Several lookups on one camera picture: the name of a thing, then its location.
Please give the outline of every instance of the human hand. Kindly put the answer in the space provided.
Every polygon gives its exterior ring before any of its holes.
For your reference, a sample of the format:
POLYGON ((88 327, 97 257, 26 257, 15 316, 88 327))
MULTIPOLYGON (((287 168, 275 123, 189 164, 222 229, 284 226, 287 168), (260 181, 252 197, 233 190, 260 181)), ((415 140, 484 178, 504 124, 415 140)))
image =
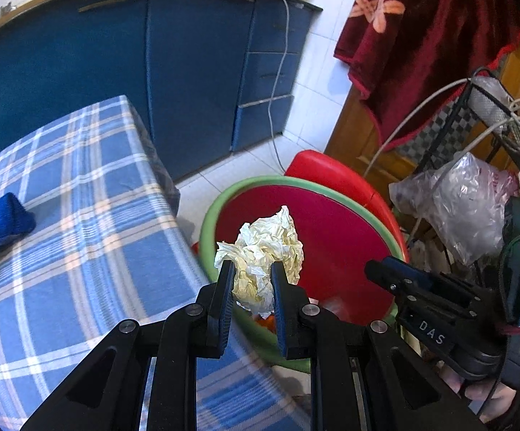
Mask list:
MULTIPOLYGON (((450 386, 451 390, 456 394, 459 393, 463 383, 463 379, 459 374, 452 370, 448 365, 443 365, 439 371, 439 376, 448 386, 450 386)), ((486 379, 472 384, 466 388, 465 396, 470 400, 483 401, 492 390, 493 383, 493 379, 486 379)), ((515 393, 515 390, 510 389, 505 384, 499 383, 492 399, 489 400, 485 410, 483 410, 479 416, 479 419, 483 423, 487 423, 488 421, 503 415, 503 413, 509 410, 509 407, 514 401, 515 393)))

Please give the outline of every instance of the white tile floor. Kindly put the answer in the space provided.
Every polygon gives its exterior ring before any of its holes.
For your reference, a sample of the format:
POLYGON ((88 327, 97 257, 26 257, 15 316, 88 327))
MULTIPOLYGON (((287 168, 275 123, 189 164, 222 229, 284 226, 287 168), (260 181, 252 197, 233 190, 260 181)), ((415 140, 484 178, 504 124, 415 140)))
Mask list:
MULTIPOLYGON (((276 147, 285 168, 298 152, 314 149, 306 142, 302 142, 300 146, 284 136, 276 137, 276 147)), ((199 240, 202 221, 210 204, 235 182, 253 176, 282 174, 273 152, 272 141, 268 140, 185 177, 176 183, 180 189, 178 226, 184 237, 190 244, 199 240)))

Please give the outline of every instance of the metal bolt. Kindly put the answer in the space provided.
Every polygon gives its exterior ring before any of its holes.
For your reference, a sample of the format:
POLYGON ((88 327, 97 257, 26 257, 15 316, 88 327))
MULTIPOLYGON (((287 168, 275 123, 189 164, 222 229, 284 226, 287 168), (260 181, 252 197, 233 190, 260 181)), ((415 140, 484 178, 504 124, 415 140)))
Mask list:
POLYGON ((315 316, 316 314, 319 314, 319 307, 318 305, 304 305, 302 312, 306 316, 315 316))
POLYGON ((131 321, 130 319, 127 319, 126 321, 122 321, 118 325, 118 330, 122 332, 123 334, 129 334, 136 328, 136 323, 134 321, 131 321))
POLYGON ((383 334, 387 331, 387 324, 384 321, 372 321, 370 324, 371 330, 378 334, 383 334))
POLYGON ((203 312, 204 308, 201 304, 198 303, 191 303, 188 306, 186 306, 186 313, 188 316, 197 316, 203 312))

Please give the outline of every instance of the plaid tablecloth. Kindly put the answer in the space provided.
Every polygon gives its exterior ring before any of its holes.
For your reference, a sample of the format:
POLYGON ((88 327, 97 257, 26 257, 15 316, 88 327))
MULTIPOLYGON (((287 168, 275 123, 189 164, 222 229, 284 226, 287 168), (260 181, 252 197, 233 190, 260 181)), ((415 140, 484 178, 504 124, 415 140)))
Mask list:
MULTIPOLYGON (((166 318, 206 280, 176 227, 178 191, 126 97, 2 151, 0 196, 9 191, 37 222, 0 251, 0 427, 17 430, 121 319, 166 318)), ((197 371, 199 429, 309 429, 235 324, 223 358, 197 371)))

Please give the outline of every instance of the dark red towel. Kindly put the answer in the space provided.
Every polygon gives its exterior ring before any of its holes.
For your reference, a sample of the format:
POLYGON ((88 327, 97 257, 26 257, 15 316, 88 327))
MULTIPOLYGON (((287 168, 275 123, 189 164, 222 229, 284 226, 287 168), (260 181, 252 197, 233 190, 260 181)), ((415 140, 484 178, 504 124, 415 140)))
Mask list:
MULTIPOLYGON (((497 67, 519 41, 513 0, 356 0, 334 55, 350 65, 384 142, 426 97, 479 66, 497 67)), ((388 149, 415 136, 454 95, 430 102, 388 149)))

